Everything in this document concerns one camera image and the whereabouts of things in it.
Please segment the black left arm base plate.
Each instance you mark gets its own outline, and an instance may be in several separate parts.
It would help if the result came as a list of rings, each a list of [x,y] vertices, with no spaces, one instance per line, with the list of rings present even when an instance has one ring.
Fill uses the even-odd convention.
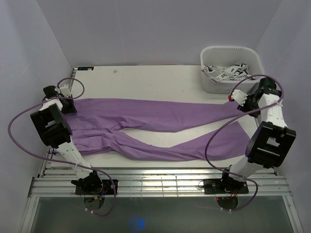
[[[82,190],[79,187],[75,188],[74,193],[76,195],[96,195],[96,196],[98,196],[102,193],[104,193],[105,195],[114,195],[112,182],[109,179],[104,179],[104,180],[102,180],[102,183],[103,183],[103,189],[102,189],[101,193],[95,194],[95,193],[87,192],[87,191]]]

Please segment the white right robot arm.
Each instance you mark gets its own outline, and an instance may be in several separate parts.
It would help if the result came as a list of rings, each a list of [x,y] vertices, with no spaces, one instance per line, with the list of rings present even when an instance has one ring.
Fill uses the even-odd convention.
[[[238,110],[259,120],[251,137],[245,157],[230,165],[222,174],[220,189],[226,193],[246,187],[246,179],[262,168],[279,167],[288,154],[296,132],[288,128],[282,112],[282,91],[268,77],[259,81],[252,94],[234,90],[230,100],[236,101]]]

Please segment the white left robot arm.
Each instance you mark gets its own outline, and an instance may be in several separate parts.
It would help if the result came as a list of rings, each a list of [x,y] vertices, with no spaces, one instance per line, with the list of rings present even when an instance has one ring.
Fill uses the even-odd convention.
[[[50,85],[43,88],[43,92],[47,102],[38,111],[30,114],[42,142],[70,163],[76,175],[76,179],[71,181],[73,185],[87,193],[99,194],[103,190],[103,182],[77,150],[73,143],[72,130],[64,118],[66,114],[77,113],[69,86]]]

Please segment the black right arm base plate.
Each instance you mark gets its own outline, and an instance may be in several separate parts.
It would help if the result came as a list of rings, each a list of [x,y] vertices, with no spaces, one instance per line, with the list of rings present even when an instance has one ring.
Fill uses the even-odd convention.
[[[205,194],[248,194],[249,189],[246,182],[226,183],[223,179],[204,179],[199,182],[198,187]]]

